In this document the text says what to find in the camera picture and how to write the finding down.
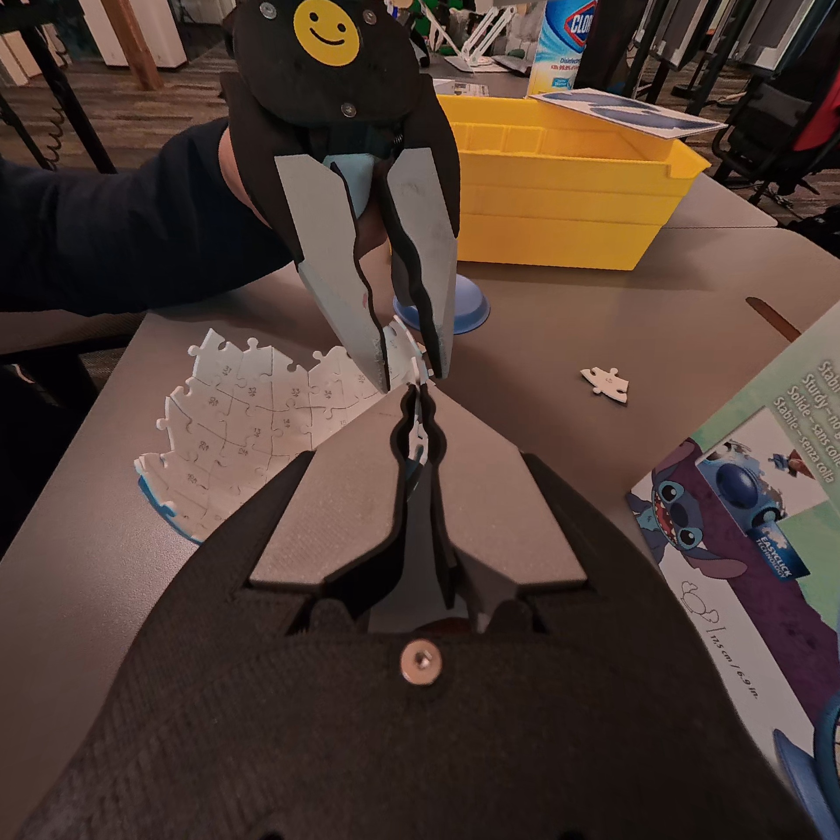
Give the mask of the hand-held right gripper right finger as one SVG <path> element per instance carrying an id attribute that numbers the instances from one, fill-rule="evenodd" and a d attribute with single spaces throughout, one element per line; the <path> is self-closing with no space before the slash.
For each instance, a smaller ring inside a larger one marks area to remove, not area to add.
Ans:
<path id="1" fill-rule="evenodd" d="M 502 602 L 578 590 L 587 576 L 520 450 L 423 385 L 431 529 L 446 606 L 482 629 Z"/>

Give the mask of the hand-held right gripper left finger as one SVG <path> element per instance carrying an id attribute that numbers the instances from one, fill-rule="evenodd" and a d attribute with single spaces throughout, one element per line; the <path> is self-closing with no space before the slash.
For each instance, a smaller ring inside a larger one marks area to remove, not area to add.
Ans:
<path id="1" fill-rule="evenodd" d="M 397 388 L 320 444 L 249 583 L 359 617 L 403 572 L 406 452 L 418 390 Z"/>

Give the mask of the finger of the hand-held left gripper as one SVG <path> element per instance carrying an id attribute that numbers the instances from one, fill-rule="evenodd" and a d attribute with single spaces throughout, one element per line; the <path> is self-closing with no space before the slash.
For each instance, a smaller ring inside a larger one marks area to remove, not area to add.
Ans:
<path id="1" fill-rule="evenodd" d="M 457 237 L 432 151 L 403 150 L 377 180 L 377 200 L 392 247 L 396 298 L 417 310 L 434 373 L 444 379 L 454 338 Z"/>
<path id="2" fill-rule="evenodd" d="M 384 333 L 356 258 L 358 231 L 342 174 L 307 154 L 278 155 L 275 164 L 302 251 L 298 274 L 351 359 L 387 393 Z"/>

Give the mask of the partly built white puzzle ball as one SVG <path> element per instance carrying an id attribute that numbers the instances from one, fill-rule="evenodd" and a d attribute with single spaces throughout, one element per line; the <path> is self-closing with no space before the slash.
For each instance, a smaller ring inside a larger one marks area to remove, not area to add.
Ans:
<path id="1" fill-rule="evenodd" d="M 152 507 L 194 543 L 383 397 L 341 346 L 315 352 L 307 371 L 255 338 L 241 350 L 210 329 L 189 354 L 192 376 L 157 422 L 170 449 L 134 467 Z"/>

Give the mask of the white and blue puzzle piece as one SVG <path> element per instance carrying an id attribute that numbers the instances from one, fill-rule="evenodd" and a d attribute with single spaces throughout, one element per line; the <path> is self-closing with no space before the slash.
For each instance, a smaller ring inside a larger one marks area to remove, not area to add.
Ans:
<path id="1" fill-rule="evenodd" d="M 424 466 L 428 459 L 428 434 L 424 426 L 424 402 L 428 397 L 428 384 L 409 385 L 409 393 L 413 399 L 407 398 L 402 401 L 401 408 L 406 423 L 411 421 L 411 427 L 407 431 L 406 443 L 404 444 L 405 476 L 404 476 L 404 498 L 405 502 L 410 501 L 418 482 L 422 476 Z"/>

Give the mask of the person's left forearm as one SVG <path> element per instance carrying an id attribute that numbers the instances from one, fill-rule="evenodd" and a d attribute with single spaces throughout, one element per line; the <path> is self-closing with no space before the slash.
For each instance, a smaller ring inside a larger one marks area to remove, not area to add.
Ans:
<path id="1" fill-rule="evenodd" d="M 210 298 L 291 262 L 228 189 L 225 119 L 169 140 L 136 171 L 45 171 L 1 161 L 1 310 L 82 316 Z"/>

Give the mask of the blue puzzle ball stand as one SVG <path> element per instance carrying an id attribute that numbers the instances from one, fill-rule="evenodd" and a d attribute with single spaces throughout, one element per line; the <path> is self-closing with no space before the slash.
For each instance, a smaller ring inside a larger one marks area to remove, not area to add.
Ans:
<path id="1" fill-rule="evenodd" d="M 416 331 L 419 330 L 419 316 L 414 305 L 403 306 L 393 298 L 396 316 Z M 480 327 L 490 315 L 487 297 L 475 282 L 461 274 L 456 275 L 454 335 L 472 332 Z"/>

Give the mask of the loose white puzzle piece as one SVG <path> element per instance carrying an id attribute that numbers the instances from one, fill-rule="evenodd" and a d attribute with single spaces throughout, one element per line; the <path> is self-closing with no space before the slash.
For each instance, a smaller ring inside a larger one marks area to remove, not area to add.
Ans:
<path id="1" fill-rule="evenodd" d="M 594 366 L 581 370 L 581 375 L 591 384 L 593 393 L 602 394 L 617 403 L 627 403 L 627 389 L 629 381 L 621 378 L 617 368 L 609 371 Z"/>

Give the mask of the cartoon printed puzzle box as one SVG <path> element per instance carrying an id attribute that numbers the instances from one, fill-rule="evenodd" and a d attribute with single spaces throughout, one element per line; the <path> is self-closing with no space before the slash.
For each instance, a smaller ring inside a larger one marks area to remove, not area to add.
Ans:
<path id="1" fill-rule="evenodd" d="M 839 305 L 626 495 L 738 713 L 839 837 Z"/>

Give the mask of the person's left hand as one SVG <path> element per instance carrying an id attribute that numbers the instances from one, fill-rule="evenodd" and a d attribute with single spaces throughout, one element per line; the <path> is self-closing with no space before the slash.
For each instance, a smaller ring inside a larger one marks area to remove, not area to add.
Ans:
<path id="1" fill-rule="evenodd" d="M 252 203 L 239 176 L 229 128 L 225 129 L 219 141 L 217 158 L 220 172 L 230 191 L 257 216 L 263 225 L 269 227 L 269 223 L 259 212 L 256 205 Z M 355 255 L 361 259 L 372 250 L 382 246 L 387 240 L 385 225 L 373 187 L 369 194 L 368 203 L 363 213 L 357 217 L 356 222 L 358 237 L 355 245 Z"/>

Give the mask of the yellow plastic bin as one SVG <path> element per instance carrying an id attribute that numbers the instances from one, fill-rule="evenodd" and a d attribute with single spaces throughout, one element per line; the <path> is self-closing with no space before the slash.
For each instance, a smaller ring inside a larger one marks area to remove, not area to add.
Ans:
<path id="1" fill-rule="evenodd" d="M 709 165 L 533 98 L 438 99 L 458 146 L 461 262 L 631 270 Z"/>

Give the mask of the white cabinet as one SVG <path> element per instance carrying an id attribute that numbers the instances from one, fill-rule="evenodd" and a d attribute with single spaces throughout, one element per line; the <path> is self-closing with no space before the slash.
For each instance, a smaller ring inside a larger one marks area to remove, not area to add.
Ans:
<path id="1" fill-rule="evenodd" d="M 176 69 L 186 63 L 181 37 L 167 1 L 130 1 L 141 33 L 155 65 L 159 69 Z M 85 20 L 109 67 L 125 67 L 128 62 L 110 24 L 101 1 L 80 1 Z"/>

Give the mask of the disinfectant wipes canister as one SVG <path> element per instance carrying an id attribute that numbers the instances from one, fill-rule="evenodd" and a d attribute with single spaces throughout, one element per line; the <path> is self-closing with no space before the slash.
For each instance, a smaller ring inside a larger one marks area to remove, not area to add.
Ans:
<path id="1" fill-rule="evenodd" d="M 529 96 L 574 88 L 597 4 L 547 2 L 530 73 Z"/>

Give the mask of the blue printed sheet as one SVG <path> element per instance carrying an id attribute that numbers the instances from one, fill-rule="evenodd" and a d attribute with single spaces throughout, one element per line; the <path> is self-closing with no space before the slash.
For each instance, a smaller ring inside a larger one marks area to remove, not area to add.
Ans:
<path id="1" fill-rule="evenodd" d="M 550 91 L 530 97 L 663 140 L 683 140 L 726 128 L 722 122 L 590 88 Z"/>

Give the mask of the black office chair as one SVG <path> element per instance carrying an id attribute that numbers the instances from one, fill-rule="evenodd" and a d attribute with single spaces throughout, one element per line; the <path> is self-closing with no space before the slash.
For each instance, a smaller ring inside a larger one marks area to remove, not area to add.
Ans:
<path id="1" fill-rule="evenodd" d="M 839 164 L 839 78 L 813 100 L 797 98 L 768 81 L 752 83 L 712 141 L 720 161 L 713 178 L 724 186 L 750 186 L 749 203 L 780 201 L 808 175 Z"/>

